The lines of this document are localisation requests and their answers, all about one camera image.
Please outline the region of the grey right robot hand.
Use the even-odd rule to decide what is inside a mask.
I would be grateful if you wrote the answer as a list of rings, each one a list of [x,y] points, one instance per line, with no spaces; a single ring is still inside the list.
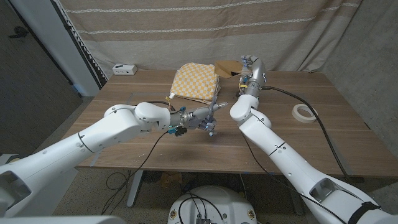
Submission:
[[[266,83],[266,68],[263,61],[253,55],[242,55],[240,71],[240,95],[251,95],[257,98]]]

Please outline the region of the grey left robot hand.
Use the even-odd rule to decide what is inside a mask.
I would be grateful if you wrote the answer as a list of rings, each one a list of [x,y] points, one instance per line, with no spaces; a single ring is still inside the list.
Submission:
[[[214,112],[227,106],[227,102],[217,104],[212,102],[210,106],[186,110],[182,107],[179,111],[170,114],[169,134],[181,136],[188,129],[201,129],[208,131],[210,136],[217,134],[215,131],[216,119]]]

